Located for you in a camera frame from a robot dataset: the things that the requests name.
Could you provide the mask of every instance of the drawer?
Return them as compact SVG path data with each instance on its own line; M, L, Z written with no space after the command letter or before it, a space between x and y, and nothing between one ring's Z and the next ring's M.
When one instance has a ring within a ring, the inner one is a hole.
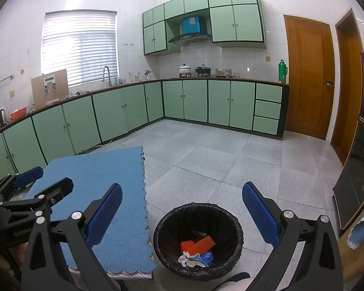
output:
M265 100L255 101L255 115L279 119L280 104L266 102Z
M282 87L270 84L256 84L256 99L282 102Z
M278 123L279 121L276 119L255 116L253 119L252 130L276 135L276 132L278 131Z

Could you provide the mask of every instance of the wooden door frame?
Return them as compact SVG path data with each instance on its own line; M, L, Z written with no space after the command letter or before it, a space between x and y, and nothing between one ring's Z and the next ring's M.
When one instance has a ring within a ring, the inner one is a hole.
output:
M339 115L339 110L340 110L340 105L342 104L340 98L341 98L341 89L342 89L342 83L341 83L341 80L342 80L342 66L341 66L341 51L342 49L340 48L340 42L339 42L339 38L338 38L338 35L339 35L339 30L338 30L338 27L346 20L348 19L348 17L352 16L353 20L354 20L354 23L355 23L355 27L356 27L356 32L360 38L360 46L361 46L361 51L363 51L363 44L361 42L361 35L360 35L360 30L359 30L359 27L357 26L357 21L356 21L356 16L353 12L353 9L351 8L338 22L337 24L335 25L335 28L336 28L336 34L337 34L337 43L339 45L339 62L340 62L340 93L339 93L339 104L338 104L338 107L337 107L337 114L336 114L336 120L335 120L335 123L334 123L334 129L333 129L333 134L331 136L331 142L330 142L330 145L333 147L333 144L332 144L332 141L334 139L334 136L336 134L336 129L337 129L337 117ZM363 63L362 63L362 60L360 59L360 65L361 65L361 73L363 73ZM362 101L362 96L363 96L363 91L361 92L361 98L360 98L360 102ZM360 116L360 110L361 110L361 104L359 106L359 115L358 117ZM352 144L350 146L350 150L352 149L352 146L353 146L353 142L354 142L354 138L356 136L356 131L354 133L354 136L353 136L353 140L352 140ZM348 160L348 156L349 156L350 152L348 153L343 165L345 165L346 161Z

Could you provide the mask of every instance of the orange sponge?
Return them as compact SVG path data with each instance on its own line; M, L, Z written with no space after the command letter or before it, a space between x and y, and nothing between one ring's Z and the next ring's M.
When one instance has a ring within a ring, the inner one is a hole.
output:
M214 245L215 243L213 242L212 238L210 236L206 236L202 240L196 242L193 246L188 248L186 252L188 252L190 255L195 255L197 253L203 255Z
M187 251L188 248L194 245L193 241L181 242L181 252Z

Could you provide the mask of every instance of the blue gripper pad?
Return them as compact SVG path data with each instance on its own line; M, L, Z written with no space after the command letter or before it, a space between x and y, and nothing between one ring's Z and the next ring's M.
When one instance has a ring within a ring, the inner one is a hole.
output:
M24 188L43 176L43 168L37 166L16 177L14 185L16 188Z
M113 187L112 191L108 194L88 223L85 243L89 248L92 248L93 245L97 245L101 242L123 200L121 186L119 184L114 185L115 187Z
M280 241L278 223L249 183L243 186L243 201L264 241L275 248Z

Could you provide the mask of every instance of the blue cloth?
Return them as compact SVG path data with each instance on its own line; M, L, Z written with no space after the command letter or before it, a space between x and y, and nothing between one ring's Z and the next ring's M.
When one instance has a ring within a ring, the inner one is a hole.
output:
M105 270L129 274L140 270L151 272L155 262L150 258L152 248L147 243L148 214L144 190L142 147L89 153L52 160L43 177L35 182L27 198L64 177L72 179L73 192L52 207L51 220L67 219L74 211L85 211L100 199L113 183L121 185L123 201L100 244L92 250ZM66 243L62 250L67 264L77 268Z

